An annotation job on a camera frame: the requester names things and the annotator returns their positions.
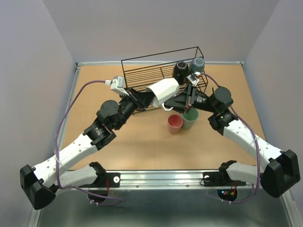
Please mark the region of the white mug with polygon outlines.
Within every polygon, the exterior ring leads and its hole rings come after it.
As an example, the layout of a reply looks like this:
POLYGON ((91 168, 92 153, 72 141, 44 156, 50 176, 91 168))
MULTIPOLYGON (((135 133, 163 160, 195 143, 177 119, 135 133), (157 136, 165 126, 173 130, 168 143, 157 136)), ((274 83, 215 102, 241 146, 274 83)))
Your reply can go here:
POLYGON ((179 92, 179 83, 174 78, 162 79, 149 85, 145 92, 152 92, 154 98, 151 104, 154 107, 162 107, 164 111, 171 111, 173 107, 166 108, 164 103, 179 92))

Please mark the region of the green cup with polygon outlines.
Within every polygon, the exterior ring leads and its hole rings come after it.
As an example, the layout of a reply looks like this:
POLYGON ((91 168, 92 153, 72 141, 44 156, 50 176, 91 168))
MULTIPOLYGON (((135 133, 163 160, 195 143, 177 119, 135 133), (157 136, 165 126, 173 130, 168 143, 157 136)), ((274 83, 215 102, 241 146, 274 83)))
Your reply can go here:
POLYGON ((191 108, 187 113, 182 113, 181 117, 183 119, 182 128, 189 130, 199 118, 199 112, 197 109, 191 108))

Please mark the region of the red cup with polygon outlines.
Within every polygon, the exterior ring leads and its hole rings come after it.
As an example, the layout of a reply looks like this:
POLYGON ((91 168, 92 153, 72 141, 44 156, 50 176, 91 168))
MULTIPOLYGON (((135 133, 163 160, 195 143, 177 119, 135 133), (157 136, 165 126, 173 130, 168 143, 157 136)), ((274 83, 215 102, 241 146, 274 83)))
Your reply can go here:
POLYGON ((168 117, 167 124, 169 133, 176 134, 182 127, 183 119, 180 115, 172 114, 168 117))

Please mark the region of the black mug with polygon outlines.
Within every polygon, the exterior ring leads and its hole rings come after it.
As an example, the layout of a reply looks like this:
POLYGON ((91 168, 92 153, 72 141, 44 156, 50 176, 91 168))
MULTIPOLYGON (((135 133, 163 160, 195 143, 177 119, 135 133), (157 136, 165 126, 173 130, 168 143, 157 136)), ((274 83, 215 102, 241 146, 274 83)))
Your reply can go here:
POLYGON ((179 85, 185 83, 185 78, 188 76, 188 64, 184 61, 178 61, 173 69, 173 78, 179 85))

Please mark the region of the blue-grey mug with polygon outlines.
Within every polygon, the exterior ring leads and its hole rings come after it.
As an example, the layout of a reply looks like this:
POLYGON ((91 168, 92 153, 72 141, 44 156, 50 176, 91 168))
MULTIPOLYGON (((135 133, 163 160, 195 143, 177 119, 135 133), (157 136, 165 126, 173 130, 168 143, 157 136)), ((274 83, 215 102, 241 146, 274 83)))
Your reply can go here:
POLYGON ((189 74, 193 74, 195 72, 202 73, 205 69, 205 61, 203 58, 194 58, 189 65, 189 74))

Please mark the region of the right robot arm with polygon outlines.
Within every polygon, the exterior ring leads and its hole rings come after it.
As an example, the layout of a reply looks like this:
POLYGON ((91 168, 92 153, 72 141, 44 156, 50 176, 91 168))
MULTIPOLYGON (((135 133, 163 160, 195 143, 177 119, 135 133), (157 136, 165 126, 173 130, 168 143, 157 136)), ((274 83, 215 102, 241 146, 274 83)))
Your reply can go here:
POLYGON ((261 187, 270 196, 280 197, 300 179, 298 157, 292 150, 283 151, 270 145, 251 132, 251 128, 233 114, 230 91, 222 86, 210 96, 187 85, 178 95, 164 102, 163 106, 178 113, 187 114, 191 109, 211 112, 208 121, 213 130, 239 145, 254 157, 257 165, 250 166, 230 160, 221 164, 218 172, 206 174, 205 186, 229 186, 245 182, 261 187))

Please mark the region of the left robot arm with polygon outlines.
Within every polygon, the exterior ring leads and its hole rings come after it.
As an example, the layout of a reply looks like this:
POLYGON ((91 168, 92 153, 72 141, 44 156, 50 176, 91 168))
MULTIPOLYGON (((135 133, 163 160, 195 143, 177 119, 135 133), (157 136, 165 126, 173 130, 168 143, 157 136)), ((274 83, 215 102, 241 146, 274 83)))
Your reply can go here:
POLYGON ((87 156, 96 153, 116 138, 115 131, 136 111, 145 111, 155 97, 152 91, 139 92, 133 88, 120 90, 121 100, 105 101, 97 111, 93 123, 70 145, 55 150, 52 157, 35 166, 25 165, 20 170, 20 184, 31 205, 40 210, 49 205, 59 189, 79 188, 106 182, 106 172, 98 162, 80 169, 70 168, 87 156))

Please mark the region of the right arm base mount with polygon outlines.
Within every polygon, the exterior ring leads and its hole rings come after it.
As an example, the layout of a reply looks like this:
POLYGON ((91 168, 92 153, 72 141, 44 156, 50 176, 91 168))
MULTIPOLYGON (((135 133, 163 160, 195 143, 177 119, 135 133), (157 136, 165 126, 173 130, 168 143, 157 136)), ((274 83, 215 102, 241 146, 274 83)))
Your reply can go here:
POLYGON ((200 184, 206 187, 216 187, 216 186, 245 186, 246 183, 242 181, 232 180, 225 172, 220 171, 206 171, 203 172, 200 184))

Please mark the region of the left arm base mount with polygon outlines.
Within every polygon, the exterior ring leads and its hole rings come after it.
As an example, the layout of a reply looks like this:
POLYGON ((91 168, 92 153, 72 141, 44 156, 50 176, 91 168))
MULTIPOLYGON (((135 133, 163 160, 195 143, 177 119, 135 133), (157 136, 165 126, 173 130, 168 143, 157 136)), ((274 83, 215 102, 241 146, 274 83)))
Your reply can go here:
POLYGON ((93 183, 88 184, 88 187, 96 188, 118 188, 120 187, 121 174, 119 172, 106 172, 105 174, 97 175, 93 183))

